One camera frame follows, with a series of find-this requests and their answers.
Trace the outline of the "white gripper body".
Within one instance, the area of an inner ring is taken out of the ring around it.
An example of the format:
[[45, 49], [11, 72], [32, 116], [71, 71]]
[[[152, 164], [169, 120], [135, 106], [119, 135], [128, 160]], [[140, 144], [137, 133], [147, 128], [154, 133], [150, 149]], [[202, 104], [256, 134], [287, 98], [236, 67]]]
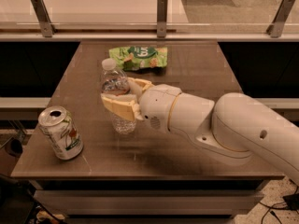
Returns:
[[139, 101], [145, 124], [155, 131], [168, 133], [170, 110], [180, 94], [182, 94], [180, 88], [165, 84], [147, 89]]

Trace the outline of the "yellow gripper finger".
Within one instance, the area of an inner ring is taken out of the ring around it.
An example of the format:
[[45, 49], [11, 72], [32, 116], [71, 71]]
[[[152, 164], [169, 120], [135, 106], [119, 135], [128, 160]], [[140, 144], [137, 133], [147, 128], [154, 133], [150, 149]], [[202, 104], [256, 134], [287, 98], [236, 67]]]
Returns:
[[129, 77], [128, 82], [130, 85], [131, 92], [135, 94], [137, 97], [140, 97], [147, 89], [153, 86], [153, 84], [146, 79]]
[[104, 107], [113, 114], [129, 120], [142, 120], [140, 105], [135, 94], [113, 95], [101, 94]]

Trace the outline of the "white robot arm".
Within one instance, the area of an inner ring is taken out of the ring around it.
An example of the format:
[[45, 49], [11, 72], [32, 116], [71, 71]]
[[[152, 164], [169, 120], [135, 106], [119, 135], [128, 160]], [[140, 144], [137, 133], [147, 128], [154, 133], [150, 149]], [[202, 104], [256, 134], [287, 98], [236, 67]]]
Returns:
[[101, 99], [111, 113], [178, 134], [218, 161], [234, 165], [256, 154], [299, 183], [299, 128], [245, 94], [226, 93], [214, 102], [177, 87], [116, 77], [104, 80]]

